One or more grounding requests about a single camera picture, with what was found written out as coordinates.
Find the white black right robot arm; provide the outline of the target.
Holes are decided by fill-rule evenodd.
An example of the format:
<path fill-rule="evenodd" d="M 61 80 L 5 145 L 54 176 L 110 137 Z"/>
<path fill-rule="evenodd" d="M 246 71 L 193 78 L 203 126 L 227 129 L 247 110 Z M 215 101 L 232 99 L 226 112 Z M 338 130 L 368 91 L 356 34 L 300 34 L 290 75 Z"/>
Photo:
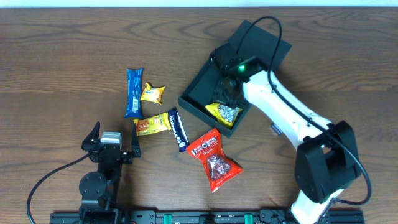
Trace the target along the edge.
<path fill-rule="evenodd" d="M 231 107 L 256 106 L 292 143 L 300 193 L 290 210 L 299 223 L 319 222 L 332 201 L 361 175 L 352 127 L 316 114 L 259 58 L 243 59 L 231 44 L 214 49 L 210 60 L 220 73 L 214 99 Z"/>

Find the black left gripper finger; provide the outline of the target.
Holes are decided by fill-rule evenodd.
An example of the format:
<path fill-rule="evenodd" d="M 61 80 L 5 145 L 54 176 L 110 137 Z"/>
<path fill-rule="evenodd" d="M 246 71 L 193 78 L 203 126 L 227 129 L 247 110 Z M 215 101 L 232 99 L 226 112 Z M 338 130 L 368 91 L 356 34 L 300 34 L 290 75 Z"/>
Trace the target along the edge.
<path fill-rule="evenodd" d="M 82 143 L 83 144 L 91 144 L 95 139 L 98 139 L 99 133 L 100 133 L 100 122 L 97 121 L 94 128 L 87 135 L 87 137 L 84 138 Z"/>
<path fill-rule="evenodd" d="M 132 128 L 132 137 L 131 137 L 131 151 L 132 152 L 140 152 L 140 145 L 139 145 L 139 140 L 137 138 L 137 131 L 136 131 L 136 125 L 133 124 Z"/>

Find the red Hacks candy bag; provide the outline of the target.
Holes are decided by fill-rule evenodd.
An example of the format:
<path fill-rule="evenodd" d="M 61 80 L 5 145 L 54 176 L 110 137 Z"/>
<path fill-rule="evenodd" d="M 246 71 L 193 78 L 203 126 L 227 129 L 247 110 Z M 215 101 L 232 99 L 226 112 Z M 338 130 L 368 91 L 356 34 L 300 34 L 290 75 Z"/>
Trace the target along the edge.
<path fill-rule="evenodd" d="M 216 128 L 191 143 L 187 152 L 201 162 L 212 192 L 216 192 L 225 182 L 243 172 L 243 168 L 226 157 L 221 134 Z"/>

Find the yellow Hacks candy bag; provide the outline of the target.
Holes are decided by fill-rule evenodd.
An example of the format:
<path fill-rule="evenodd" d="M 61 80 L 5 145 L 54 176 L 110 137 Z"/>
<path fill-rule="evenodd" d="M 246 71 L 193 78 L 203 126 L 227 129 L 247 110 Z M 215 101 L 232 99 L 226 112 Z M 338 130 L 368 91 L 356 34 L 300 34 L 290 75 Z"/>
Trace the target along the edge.
<path fill-rule="evenodd" d="M 238 117 L 238 114 L 242 111 L 241 108 L 231 108 L 220 103 L 212 103 L 205 106 L 205 109 L 214 116 L 217 121 L 231 129 Z"/>

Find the dark blue Cadbury chocolate bar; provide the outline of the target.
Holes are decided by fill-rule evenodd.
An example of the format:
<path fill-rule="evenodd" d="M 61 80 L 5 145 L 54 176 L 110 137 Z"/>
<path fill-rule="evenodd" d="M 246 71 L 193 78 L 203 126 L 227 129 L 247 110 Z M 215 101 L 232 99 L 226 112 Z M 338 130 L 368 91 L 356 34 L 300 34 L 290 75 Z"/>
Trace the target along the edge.
<path fill-rule="evenodd" d="M 171 125 L 171 130 L 178 144 L 179 152 L 185 152 L 190 143 L 184 130 L 178 110 L 176 108 L 168 110 L 168 117 Z"/>

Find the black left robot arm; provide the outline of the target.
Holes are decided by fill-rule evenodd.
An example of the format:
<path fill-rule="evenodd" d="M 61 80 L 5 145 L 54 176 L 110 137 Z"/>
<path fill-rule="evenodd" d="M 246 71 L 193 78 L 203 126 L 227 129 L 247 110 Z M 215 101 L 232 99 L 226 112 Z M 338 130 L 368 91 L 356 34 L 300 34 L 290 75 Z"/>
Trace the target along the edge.
<path fill-rule="evenodd" d="M 141 156 L 136 128 L 132 129 L 131 150 L 121 150 L 121 133 L 100 134 L 100 123 L 83 140 L 81 148 L 98 168 L 87 173 L 79 184 L 82 196 L 79 208 L 79 224 L 88 223 L 129 223 L 130 214 L 116 205 L 122 166 L 132 164 L 135 157 Z"/>

